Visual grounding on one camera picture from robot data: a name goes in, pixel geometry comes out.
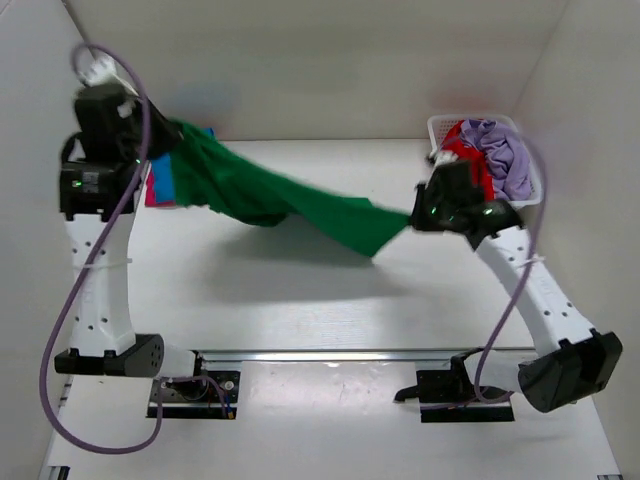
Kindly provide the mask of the green t shirt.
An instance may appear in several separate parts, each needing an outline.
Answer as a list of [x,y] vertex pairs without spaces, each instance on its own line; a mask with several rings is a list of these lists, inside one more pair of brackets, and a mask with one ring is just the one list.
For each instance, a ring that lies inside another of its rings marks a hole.
[[182,140],[170,152],[170,168],[175,201],[181,207],[208,207],[265,228],[297,215],[369,258],[409,226],[409,215],[403,211],[301,183],[252,163],[194,125],[176,125]]

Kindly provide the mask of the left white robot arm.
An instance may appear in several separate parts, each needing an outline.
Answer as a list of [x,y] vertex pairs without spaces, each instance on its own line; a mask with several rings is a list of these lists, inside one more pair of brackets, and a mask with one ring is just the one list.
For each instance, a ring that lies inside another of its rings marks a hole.
[[65,143],[59,209],[81,285],[71,302],[68,348],[54,359],[61,374],[174,378],[188,398],[208,389],[195,352],[135,331],[129,312],[129,238],[143,187],[138,158],[142,102],[122,84],[85,86],[74,98],[80,130]]

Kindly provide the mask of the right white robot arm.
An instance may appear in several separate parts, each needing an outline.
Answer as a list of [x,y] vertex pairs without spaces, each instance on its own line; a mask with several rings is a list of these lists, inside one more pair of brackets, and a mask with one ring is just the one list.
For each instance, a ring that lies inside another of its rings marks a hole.
[[[519,393],[548,413],[602,391],[622,343],[613,332],[598,332],[564,294],[536,253],[539,228],[526,227],[509,202],[486,200],[469,162],[449,151],[431,155],[429,162],[433,171],[416,187],[411,227],[463,236],[510,296],[485,346],[452,357],[452,395],[499,403]],[[493,348],[513,311],[524,320],[536,352],[521,362]]]

